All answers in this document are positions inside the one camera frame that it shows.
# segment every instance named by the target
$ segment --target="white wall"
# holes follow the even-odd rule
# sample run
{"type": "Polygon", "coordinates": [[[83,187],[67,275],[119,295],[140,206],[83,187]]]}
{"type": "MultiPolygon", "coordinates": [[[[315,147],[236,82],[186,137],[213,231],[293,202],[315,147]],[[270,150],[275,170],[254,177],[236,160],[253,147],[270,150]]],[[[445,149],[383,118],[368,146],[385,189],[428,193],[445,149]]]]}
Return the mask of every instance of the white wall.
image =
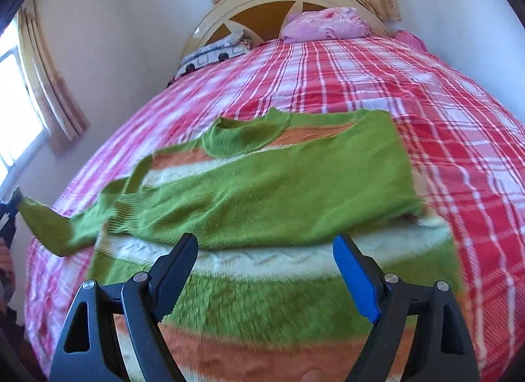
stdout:
{"type": "MultiPolygon", "coordinates": [[[[53,60],[91,122],[66,155],[45,144],[17,180],[23,193],[53,204],[89,157],[176,72],[192,28],[210,0],[37,0],[53,60]]],[[[12,256],[23,320],[25,252],[31,239],[17,219],[12,256]]]]}
{"type": "Polygon", "coordinates": [[[507,0],[398,0],[403,26],[525,121],[525,29],[507,0]]]}

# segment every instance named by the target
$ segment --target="headboard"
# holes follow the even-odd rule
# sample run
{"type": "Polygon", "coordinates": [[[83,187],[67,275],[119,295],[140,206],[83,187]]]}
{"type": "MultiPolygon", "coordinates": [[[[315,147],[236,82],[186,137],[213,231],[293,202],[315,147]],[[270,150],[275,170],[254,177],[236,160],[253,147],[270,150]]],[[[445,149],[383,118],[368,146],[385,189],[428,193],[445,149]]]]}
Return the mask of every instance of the headboard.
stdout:
{"type": "Polygon", "coordinates": [[[222,0],[198,23],[184,56],[239,29],[248,31],[255,44],[278,38],[288,14],[328,7],[355,7],[374,33],[388,35],[377,16],[358,0],[222,0]]]}

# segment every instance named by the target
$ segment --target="window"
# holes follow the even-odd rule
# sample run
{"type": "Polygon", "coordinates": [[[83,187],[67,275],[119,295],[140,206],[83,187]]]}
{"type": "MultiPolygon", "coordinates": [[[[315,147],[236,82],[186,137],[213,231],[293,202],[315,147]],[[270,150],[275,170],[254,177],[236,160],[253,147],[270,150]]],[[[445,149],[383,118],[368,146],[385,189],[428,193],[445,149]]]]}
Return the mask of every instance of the window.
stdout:
{"type": "Polygon", "coordinates": [[[18,54],[18,31],[12,21],[0,36],[0,192],[19,169],[42,126],[31,104],[18,54]]]}

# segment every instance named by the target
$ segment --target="pillow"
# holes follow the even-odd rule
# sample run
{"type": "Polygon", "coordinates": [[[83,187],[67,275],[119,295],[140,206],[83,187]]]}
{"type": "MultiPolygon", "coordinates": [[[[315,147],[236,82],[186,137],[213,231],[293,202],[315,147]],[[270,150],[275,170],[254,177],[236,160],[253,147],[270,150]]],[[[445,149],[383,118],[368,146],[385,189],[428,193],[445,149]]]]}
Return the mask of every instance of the pillow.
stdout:
{"type": "Polygon", "coordinates": [[[358,16],[356,9],[349,7],[306,11],[291,15],[289,20],[280,36],[285,43],[361,38],[370,34],[370,26],[358,16]]]}
{"type": "Polygon", "coordinates": [[[416,50],[419,50],[421,52],[428,52],[425,46],[425,42],[421,40],[419,37],[416,37],[410,31],[397,30],[394,33],[394,38],[396,40],[399,40],[401,43],[408,44],[410,47],[413,47],[416,50]]]}

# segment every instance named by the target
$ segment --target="green blanket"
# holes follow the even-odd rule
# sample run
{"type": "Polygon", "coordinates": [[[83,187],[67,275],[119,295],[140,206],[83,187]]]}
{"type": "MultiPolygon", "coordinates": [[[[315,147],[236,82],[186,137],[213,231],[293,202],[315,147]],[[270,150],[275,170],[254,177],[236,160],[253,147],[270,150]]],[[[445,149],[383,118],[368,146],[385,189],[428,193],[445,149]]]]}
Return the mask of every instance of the green blanket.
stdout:
{"type": "Polygon", "coordinates": [[[30,198],[19,206],[33,234],[57,255],[93,245],[103,223],[112,234],[158,243],[174,244],[192,232],[204,249],[311,245],[339,232],[369,231],[404,214],[420,215],[422,208],[389,114],[366,110],[332,115],[271,110],[250,122],[219,119],[202,138],[146,157],[130,178],[106,186],[91,208],[72,218],[30,198]],[[272,146],[284,135],[293,142],[300,136],[295,131],[310,128],[318,137],[321,127],[337,124],[338,134],[272,146]],[[190,151],[205,152],[216,167],[143,184],[150,170],[158,171],[152,168],[156,156],[177,158],[190,151]]]}

